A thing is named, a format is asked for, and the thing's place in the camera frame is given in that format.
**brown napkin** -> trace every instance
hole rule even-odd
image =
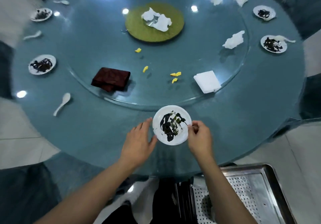
[[[101,68],[93,78],[91,85],[102,88],[107,92],[112,90],[124,90],[130,72],[113,69],[113,68]]]

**stainless steel tray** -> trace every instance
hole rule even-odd
[[[270,165],[238,165],[222,167],[221,170],[259,224],[296,223]],[[198,223],[215,223],[211,218],[211,201],[203,176],[194,181],[192,188]]]

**dirty plate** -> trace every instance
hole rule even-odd
[[[188,112],[175,105],[162,107],[153,118],[154,134],[166,145],[179,145],[185,142],[188,138],[187,125],[190,124],[192,120]]]
[[[45,72],[41,72],[41,71],[38,71],[36,68],[34,68],[34,66],[32,66],[31,64],[33,64],[35,61],[42,61],[43,59],[47,59],[47,64],[49,64],[50,68],[49,69],[46,69]],[[42,74],[46,74],[48,72],[50,72],[56,65],[56,58],[52,55],[40,55],[36,58],[34,58],[28,65],[28,69],[29,69],[29,72],[33,75],[42,75]]]
[[[257,6],[253,9],[255,16],[264,19],[265,21],[269,21],[276,17],[276,12],[273,8],[268,6]]]
[[[267,38],[273,39],[274,37],[275,37],[274,35],[266,35],[266,36],[262,37],[262,39],[261,39],[262,47],[265,50],[267,50],[268,52],[272,52],[272,53],[283,53],[283,52],[285,52],[286,49],[288,48],[288,45],[285,43],[285,41],[275,42],[275,45],[278,45],[278,47],[282,47],[278,51],[272,51],[272,50],[268,49],[266,45],[264,45],[264,43],[265,43]]]
[[[45,18],[36,18],[37,17],[37,14],[41,13],[41,12],[44,12],[46,13],[46,17]],[[30,19],[34,22],[41,22],[41,21],[45,21],[47,19],[49,19],[52,15],[52,10],[49,9],[49,8],[45,8],[45,7],[42,7],[42,8],[38,8],[36,9],[31,15],[30,15]]]

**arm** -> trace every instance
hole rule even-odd
[[[202,121],[188,127],[188,146],[203,174],[218,224],[257,224],[216,164],[212,136]]]
[[[151,118],[134,127],[126,137],[119,160],[82,188],[65,198],[35,224],[92,224],[118,186],[142,165],[157,138],[147,140]]]

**tiled floor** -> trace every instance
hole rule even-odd
[[[28,13],[41,3],[41,0],[0,0],[0,40],[14,47]],[[321,72],[320,41],[321,31],[304,42],[308,76]],[[268,162],[276,169],[299,224],[321,223],[320,139],[321,124],[299,127],[237,161],[238,164]],[[59,149],[30,125],[19,105],[0,98],[0,169],[41,162],[57,152]],[[140,186],[134,193],[141,193],[140,188],[146,190],[134,207],[139,224],[150,220],[150,206],[157,184],[151,183],[148,188]],[[110,212],[111,207],[106,208],[95,224],[101,223]]]

